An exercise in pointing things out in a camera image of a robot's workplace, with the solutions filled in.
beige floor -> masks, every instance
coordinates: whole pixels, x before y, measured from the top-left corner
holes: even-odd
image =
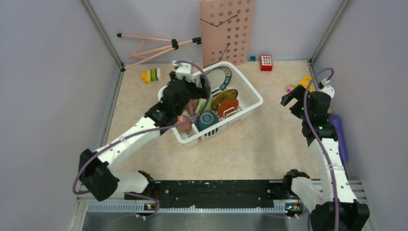
[[[289,83],[310,75],[306,61],[273,62],[261,72],[258,62],[237,66],[264,98],[257,112],[216,136],[186,148],[171,130],[143,146],[120,171],[145,170],[156,180],[281,179],[290,169],[319,178],[314,156],[301,133],[301,120],[280,105]],[[161,68],[159,82],[145,85],[140,73]],[[113,140],[135,124],[155,103],[168,82],[171,64],[142,64],[125,72],[109,132]]]

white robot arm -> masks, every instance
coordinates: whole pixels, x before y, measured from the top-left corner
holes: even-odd
[[[281,104],[286,106],[293,98],[298,100],[291,108],[292,114],[303,120],[302,134],[315,156],[319,168],[323,191],[319,191],[306,173],[292,169],[284,176],[284,184],[291,193],[297,195],[311,212],[311,225],[314,231],[333,230],[334,227],[334,187],[331,170],[334,171],[337,200],[339,202],[339,230],[361,230],[369,217],[367,205],[358,203],[356,195],[349,186],[347,176],[339,155],[338,136],[334,126],[329,123],[327,113],[334,89],[322,81],[315,92],[308,92],[307,108],[304,108],[306,89],[297,86],[291,93],[282,97]],[[317,138],[306,122],[305,110],[323,147],[327,151],[331,165]]]
[[[170,72],[171,81],[163,91],[163,97],[149,109],[135,125],[109,144],[91,152],[86,149],[80,155],[79,180],[92,195],[103,201],[115,192],[142,193],[149,181],[144,172],[129,173],[125,179],[114,176],[118,167],[147,142],[159,137],[177,122],[190,99],[207,99],[209,86],[197,87],[191,73],[192,66],[175,63],[176,71]]]

purple object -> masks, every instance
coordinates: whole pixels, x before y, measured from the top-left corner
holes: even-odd
[[[339,137],[339,154],[342,163],[346,163],[348,161],[348,154],[347,149],[345,148],[344,136],[342,131],[342,121],[338,115],[331,115],[329,116],[329,121],[333,124],[334,129],[337,132],[337,136]]]

white wall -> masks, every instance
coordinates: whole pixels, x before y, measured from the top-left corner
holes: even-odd
[[[117,75],[78,0],[0,1],[0,230],[67,229]]]
[[[356,0],[317,62],[332,66],[351,172],[380,230],[407,230],[408,1]]]
[[[125,63],[140,40],[117,33],[187,40],[201,35],[198,0],[89,0],[110,40]],[[257,0],[250,55],[272,54],[274,59],[310,59],[343,0]],[[149,42],[146,48],[163,42]],[[202,60],[199,45],[187,45],[152,62]]]

pink pegboard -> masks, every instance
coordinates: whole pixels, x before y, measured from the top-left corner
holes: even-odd
[[[220,58],[234,65],[246,63],[254,8],[255,0],[200,1],[204,66],[217,63]]]

